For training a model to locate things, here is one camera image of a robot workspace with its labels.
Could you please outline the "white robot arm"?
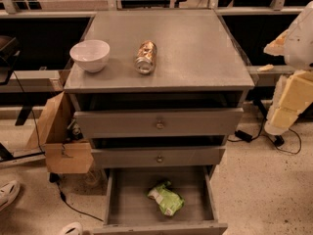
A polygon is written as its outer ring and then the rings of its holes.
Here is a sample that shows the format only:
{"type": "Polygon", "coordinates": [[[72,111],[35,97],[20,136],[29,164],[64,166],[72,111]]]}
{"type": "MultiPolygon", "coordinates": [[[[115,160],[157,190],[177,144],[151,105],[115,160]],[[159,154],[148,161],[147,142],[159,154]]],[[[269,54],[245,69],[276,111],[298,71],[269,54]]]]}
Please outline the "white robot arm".
{"type": "Polygon", "coordinates": [[[266,45],[264,52],[283,56],[285,63],[295,69],[289,77],[279,78],[264,126],[268,134],[282,135],[313,103],[313,2],[266,45]]]}

